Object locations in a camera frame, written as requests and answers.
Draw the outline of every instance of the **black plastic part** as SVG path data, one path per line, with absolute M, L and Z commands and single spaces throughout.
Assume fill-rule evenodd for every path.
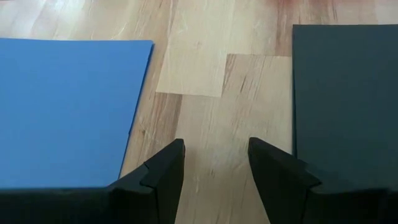
M 249 161 L 272 224 L 395 223 L 397 193 L 359 189 L 258 138 L 249 140 Z
M 176 139 L 106 188 L 0 190 L 0 223 L 172 224 L 184 157 Z

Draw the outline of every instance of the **black foam board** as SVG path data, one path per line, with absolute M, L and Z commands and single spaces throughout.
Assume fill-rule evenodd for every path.
M 398 186 L 398 26 L 294 26 L 294 151 L 364 188 Z

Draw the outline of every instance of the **laminate flooring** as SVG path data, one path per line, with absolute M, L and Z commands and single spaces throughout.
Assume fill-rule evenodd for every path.
M 176 223 L 268 223 L 246 151 L 249 136 L 292 150 L 292 24 L 396 24 L 397 10 L 396 0 L 2 0 L 0 37 L 153 40 L 122 173 L 184 138 Z

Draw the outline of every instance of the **wooden floor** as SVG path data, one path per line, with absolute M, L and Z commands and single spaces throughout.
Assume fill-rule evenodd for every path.
M 268 220 L 249 136 L 292 148 L 292 24 L 393 24 L 397 11 L 396 0 L 0 0 L 0 37 L 153 40 L 123 174 L 184 138 L 176 223 L 252 224 Z

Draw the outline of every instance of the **blue sheet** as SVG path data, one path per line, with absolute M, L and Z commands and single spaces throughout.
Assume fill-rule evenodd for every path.
M 0 188 L 115 181 L 152 46 L 0 39 Z

